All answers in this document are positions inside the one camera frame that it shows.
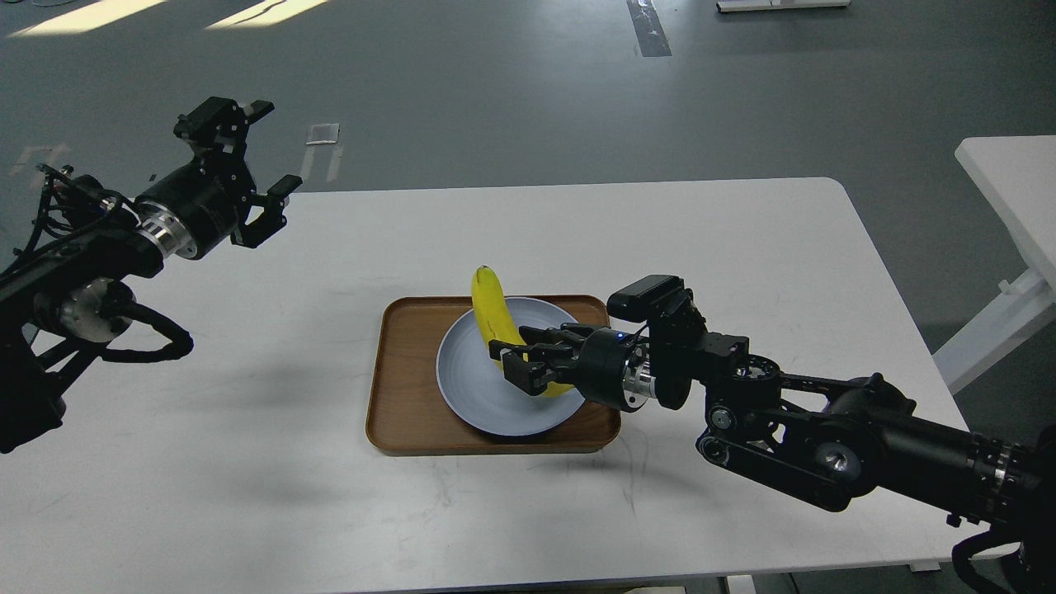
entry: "light blue plate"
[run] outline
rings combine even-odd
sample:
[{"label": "light blue plate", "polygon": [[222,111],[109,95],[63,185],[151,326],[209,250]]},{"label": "light blue plate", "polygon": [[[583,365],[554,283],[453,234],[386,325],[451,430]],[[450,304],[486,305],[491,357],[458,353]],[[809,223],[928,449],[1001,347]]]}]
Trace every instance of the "light blue plate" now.
[{"label": "light blue plate", "polygon": [[[530,297],[507,297],[513,322],[534,328],[558,328],[576,318],[561,308]],[[473,310],[455,321],[436,354],[436,383],[463,421],[496,435],[522,437],[557,427],[583,405],[579,390],[544,398],[529,396],[503,378],[488,357]]]}]

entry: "table leg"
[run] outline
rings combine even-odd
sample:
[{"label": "table leg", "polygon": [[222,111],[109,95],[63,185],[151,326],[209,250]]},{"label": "table leg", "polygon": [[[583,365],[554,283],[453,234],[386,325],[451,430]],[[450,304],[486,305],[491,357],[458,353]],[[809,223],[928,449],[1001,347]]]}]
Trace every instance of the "table leg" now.
[{"label": "table leg", "polygon": [[917,561],[909,563],[909,571],[912,573],[941,572],[942,565],[939,564],[939,561]]},{"label": "table leg", "polygon": [[623,594],[685,594],[681,586],[654,586],[652,588],[636,588]]},{"label": "table leg", "polygon": [[755,582],[750,575],[728,575],[722,579],[729,594],[755,594]]},{"label": "table leg", "polygon": [[956,394],[1054,319],[1056,293],[1027,268],[1001,283],[1001,294],[936,351],[935,364]]}]

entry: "screw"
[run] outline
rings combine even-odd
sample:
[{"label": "screw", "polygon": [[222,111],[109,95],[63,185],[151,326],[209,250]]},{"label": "screw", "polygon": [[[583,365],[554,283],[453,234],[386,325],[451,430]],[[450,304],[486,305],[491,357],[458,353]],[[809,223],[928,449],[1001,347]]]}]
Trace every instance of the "screw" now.
[{"label": "screw", "polygon": [[712,411],[712,425],[719,429],[729,429],[733,427],[733,415],[724,408],[717,408]]},{"label": "screw", "polygon": [[832,468],[836,472],[843,472],[847,469],[847,457],[842,453],[832,452],[825,457],[825,462],[829,465],[829,468]]},{"label": "screw", "polygon": [[723,464],[728,457],[725,446],[714,440],[706,440],[701,443],[697,451],[716,464]]}]

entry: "cable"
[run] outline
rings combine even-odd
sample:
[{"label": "cable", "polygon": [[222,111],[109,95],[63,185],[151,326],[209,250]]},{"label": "cable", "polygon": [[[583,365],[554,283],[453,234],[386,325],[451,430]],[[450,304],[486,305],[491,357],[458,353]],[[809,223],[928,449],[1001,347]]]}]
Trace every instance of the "cable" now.
[{"label": "cable", "polygon": [[105,349],[99,358],[110,363],[158,363],[175,360],[191,352],[194,339],[189,332],[164,315],[147,305],[129,302],[109,309],[107,316],[118,315],[149,324],[158,334],[169,339],[169,344],[156,351],[134,351],[128,349]]},{"label": "cable", "polygon": [[630,346],[631,347],[637,347],[638,345],[647,345],[648,344],[649,338],[647,336],[645,338],[642,338],[642,332],[645,332],[645,329],[648,328],[648,327],[649,327],[649,324],[643,323],[642,327],[638,329],[638,332],[636,332],[634,334],[634,336],[630,337]]},{"label": "cable", "polygon": [[[56,171],[55,169],[53,169],[53,168],[51,168],[51,167],[49,167],[46,165],[41,165],[39,167],[39,169],[41,171],[44,171],[44,173],[46,175],[45,182],[44,182],[44,189],[41,190],[41,192],[42,192],[43,196],[41,196],[41,206],[40,206],[39,212],[43,212],[43,215],[41,215],[40,217],[46,218],[46,205],[48,205],[48,203],[51,202],[52,192],[54,191],[53,184],[50,183],[52,181],[52,179],[53,178],[57,178],[60,182],[62,182],[63,184],[67,184],[67,185],[75,185],[75,184],[73,183],[73,181],[70,180],[70,178],[67,178],[64,174]],[[121,194],[117,190],[101,189],[101,190],[99,190],[99,193],[102,194],[102,196],[107,196],[107,197],[113,198],[114,200],[117,201],[117,204],[115,204],[114,207],[111,208],[110,210],[108,210],[103,216],[101,216],[98,219],[92,221],[91,223],[89,223],[89,224],[87,224],[87,225],[84,225],[84,226],[82,226],[82,227],[74,230],[73,233],[70,233],[69,235],[63,236],[62,238],[56,239],[55,241],[52,241],[50,243],[45,243],[41,247],[33,249],[33,246],[35,246],[36,242],[39,241],[39,239],[40,239],[40,233],[43,230],[43,225],[44,225],[44,222],[41,221],[40,217],[38,217],[38,219],[35,221],[34,230],[33,230],[33,234],[30,237],[30,242],[26,243],[26,249],[33,249],[33,250],[32,252],[22,252],[21,254],[19,254],[18,258],[16,258],[15,261],[12,262],[12,264],[6,270],[4,270],[4,272],[2,274],[0,274],[0,279],[2,279],[4,277],[13,274],[14,272],[16,272],[22,265],[27,264],[27,263],[32,262],[33,260],[36,260],[40,256],[42,256],[42,255],[44,255],[44,254],[46,254],[46,253],[49,253],[49,252],[51,252],[53,249],[61,247],[62,245],[65,245],[67,243],[70,243],[71,241],[77,239],[78,237],[81,237],[82,235],[84,235],[84,234],[87,234],[87,233],[95,229],[96,227],[98,227],[99,225],[101,225],[103,222],[107,222],[107,221],[111,220],[112,218],[114,218],[114,216],[116,216],[117,212],[120,212],[121,210],[124,210],[125,209],[125,205],[128,204],[128,202],[129,202],[129,200],[127,198],[125,198],[125,196]]]},{"label": "cable", "polygon": [[52,219],[51,217],[49,217],[48,220],[44,221],[44,224],[46,225],[44,227],[45,230],[46,229],[52,229],[52,230],[60,230],[60,231],[65,231],[65,233],[73,233],[73,225],[56,221],[55,219]]},{"label": "cable", "polygon": [[962,540],[954,546],[953,561],[957,577],[979,594],[1008,594],[1007,590],[976,573],[976,569],[972,567],[972,556],[1012,542],[1019,542],[1019,538],[993,528]]},{"label": "cable", "polygon": [[80,208],[77,206],[65,206],[62,204],[53,204],[48,207],[49,212],[52,210],[58,210],[59,212],[79,212],[81,215],[94,215],[95,210],[89,210],[88,208]]},{"label": "cable", "polygon": [[58,233],[55,231],[55,229],[51,227],[44,227],[44,233],[54,237],[55,239],[62,239],[63,237],[65,237],[64,235],[59,235]]}]

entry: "banana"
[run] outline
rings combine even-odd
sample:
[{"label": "banana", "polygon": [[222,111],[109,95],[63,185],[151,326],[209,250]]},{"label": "banana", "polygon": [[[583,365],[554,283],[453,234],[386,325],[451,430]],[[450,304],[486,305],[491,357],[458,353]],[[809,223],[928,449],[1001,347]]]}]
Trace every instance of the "banana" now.
[{"label": "banana", "polygon": [[[473,317],[476,318],[476,327],[480,330],[480,338],[484,339],[485,349],[491,340],[502,340],[511,345],[524,345],[521,331],[513,323],[510,310],[506,307],[506,296],[503,295],[503,285],[498,283],[495,271],[488,266],[480,266],[473,274],[473,282],[470,283],[470,296],[473,299]],[[499,370],[503,369],[502,361],[495,361]],[[543,392],[545,397],[554,397],[571,390],[568,384],[558,384],[551,382]]]}]

